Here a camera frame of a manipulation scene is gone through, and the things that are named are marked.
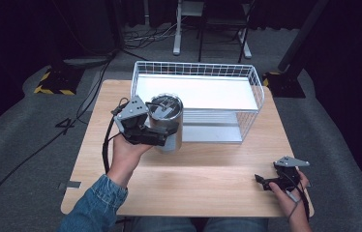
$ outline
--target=metal canister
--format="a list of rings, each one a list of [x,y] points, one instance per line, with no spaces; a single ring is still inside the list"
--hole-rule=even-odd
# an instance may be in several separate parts
[[[166,139],[166,145],[156,146],[156,149],[163,154],[174,153],[181,148],[183,110],[181,100],[172,94],[161,94],[151,100],[149,105],[151,128],[169,128],[173,127],[174,122],[178,123],[176,133]]]

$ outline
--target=jacket sleeve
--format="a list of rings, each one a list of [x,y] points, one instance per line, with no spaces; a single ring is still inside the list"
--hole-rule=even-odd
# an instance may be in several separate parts
[[[63,218],[57,231],[110,231],[127,194],[126,189],[113,183],[106,175],[101,176]]]

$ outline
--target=wooden table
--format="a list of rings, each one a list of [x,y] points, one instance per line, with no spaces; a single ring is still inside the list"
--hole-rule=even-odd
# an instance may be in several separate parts
[[[64,214],[104,173],[102,145],[110,111],[121,98],[130,97],[130,87],[129,80],[103,83],[70,179],[81,182],[81,187],[67,189],[61,205]],[[272,96],[266,87],[264,91],[264,106],[242,144],[183,143],[173,155],[154,148],[144,154],[118,215],[281,217],[275,196],[254,176],[275,178],[272,162],[293,157]],[[111,135],[117,132],[114,126]]]

